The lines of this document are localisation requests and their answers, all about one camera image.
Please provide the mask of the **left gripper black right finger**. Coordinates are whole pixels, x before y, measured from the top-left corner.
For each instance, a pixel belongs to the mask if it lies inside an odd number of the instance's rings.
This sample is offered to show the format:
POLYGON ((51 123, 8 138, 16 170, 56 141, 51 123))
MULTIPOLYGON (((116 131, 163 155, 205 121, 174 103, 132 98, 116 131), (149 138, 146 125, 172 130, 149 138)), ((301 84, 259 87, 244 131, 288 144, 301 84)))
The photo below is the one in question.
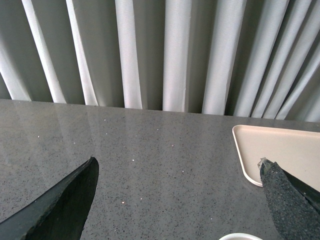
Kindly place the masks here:
POLYGON ((257 164, 273 223, 285 240, 320 238, 320 192, 263 157, 257 164))

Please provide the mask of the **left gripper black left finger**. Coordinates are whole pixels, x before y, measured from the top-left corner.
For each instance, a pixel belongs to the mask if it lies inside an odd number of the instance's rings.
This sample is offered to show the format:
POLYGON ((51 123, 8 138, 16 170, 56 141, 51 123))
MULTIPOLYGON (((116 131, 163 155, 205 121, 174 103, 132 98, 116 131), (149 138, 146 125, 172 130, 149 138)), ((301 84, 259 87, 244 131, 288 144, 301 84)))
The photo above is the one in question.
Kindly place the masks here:
POLYGON ((99 179, 91 157, 44 194, 0 224, 2 240, 78 240, 99 179))

